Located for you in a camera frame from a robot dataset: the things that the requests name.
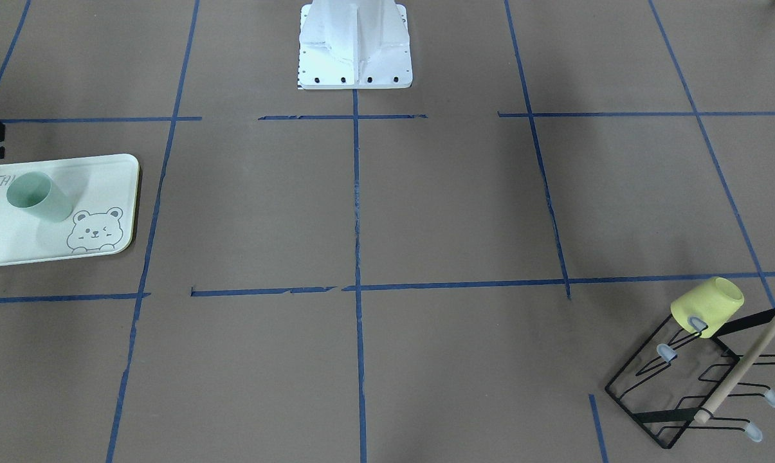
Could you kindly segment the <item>light green cup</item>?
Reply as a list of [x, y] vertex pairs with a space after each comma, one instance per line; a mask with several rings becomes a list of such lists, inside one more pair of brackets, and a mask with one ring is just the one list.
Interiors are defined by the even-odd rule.
[[73, 211], [73, 202], [56, 182], [40, 171], [17, 176], [6, 191], [8, 203], [44, 222], [62, 222]]

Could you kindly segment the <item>yellow cup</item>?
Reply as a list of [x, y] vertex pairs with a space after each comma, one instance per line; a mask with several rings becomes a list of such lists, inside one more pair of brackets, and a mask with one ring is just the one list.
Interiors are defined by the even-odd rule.
[[712, 277], [670, 304], [673, 319], [691, 334], [708, 339], [745, 303], [745, 296], [734, 282]]

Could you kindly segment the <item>cream bear tray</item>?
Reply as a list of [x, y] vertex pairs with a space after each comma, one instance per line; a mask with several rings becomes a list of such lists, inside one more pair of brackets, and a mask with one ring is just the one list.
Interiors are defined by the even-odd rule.
[[[14, 207], [8, 187], [40, 172], [72, 205], [60, 222]], [[131, 154], [0, 165], [0, 266], [116, 254], [132, 241], [140, 164]]]

